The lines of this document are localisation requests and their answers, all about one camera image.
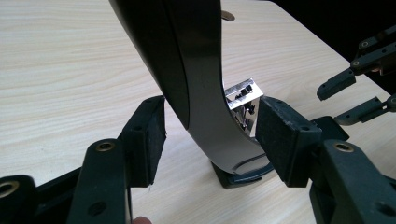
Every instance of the table surface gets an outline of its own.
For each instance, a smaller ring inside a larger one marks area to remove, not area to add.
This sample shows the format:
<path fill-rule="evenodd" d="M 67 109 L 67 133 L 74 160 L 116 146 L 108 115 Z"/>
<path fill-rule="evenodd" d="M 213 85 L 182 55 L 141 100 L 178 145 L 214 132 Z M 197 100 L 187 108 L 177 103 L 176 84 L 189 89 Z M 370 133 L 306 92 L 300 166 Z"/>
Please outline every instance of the table surface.
<path fill-rule="evenodd" d="M 321 102 L 316 91 L 348 67 L 277 5 L 224 0 L 225 87 L 252 77 L 264 94 L 308 119 L 336 116 L 389 96 L 367 77 Z M 107 0 L 0 2 L 0 176 L 41 185 L 82 164 L 93 142 L 117 137 L 140 102 L 161 94 Z M 223 189 L 208 158 L 166 105 L 167 140 L 156 181 L 133 189 L 134 217 L 153 223 L 313 223 L 309 188 L 288 189 L 274 172 Z M 385 175 L 396 177 L 396 119 L 345 127 Z"/>

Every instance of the silver metal part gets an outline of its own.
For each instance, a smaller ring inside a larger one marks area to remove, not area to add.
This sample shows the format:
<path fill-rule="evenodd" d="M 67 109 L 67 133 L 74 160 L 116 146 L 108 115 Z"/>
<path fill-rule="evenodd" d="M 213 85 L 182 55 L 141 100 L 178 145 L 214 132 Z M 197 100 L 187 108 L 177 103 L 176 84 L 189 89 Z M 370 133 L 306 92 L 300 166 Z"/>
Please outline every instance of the silver metal part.
<path fill-rule="evenodd" d="M 253 137 L 262 90 L 250 78 L 225 90 L 224 93 L 235 121 L 247 135 Z"/>

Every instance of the curved metal bar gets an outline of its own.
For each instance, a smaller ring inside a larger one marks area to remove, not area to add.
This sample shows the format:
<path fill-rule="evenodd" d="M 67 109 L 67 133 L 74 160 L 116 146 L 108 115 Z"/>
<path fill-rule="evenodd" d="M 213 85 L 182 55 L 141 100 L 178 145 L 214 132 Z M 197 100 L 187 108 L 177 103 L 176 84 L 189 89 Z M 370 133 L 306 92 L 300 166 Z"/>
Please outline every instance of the curved metal bar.
<path fill-rule="evenodd" d="M 227 105 L 221 73 L 220 1 L 110 0 L 169 104 L 207 157 L 244 174 L 269 161 Z"/>

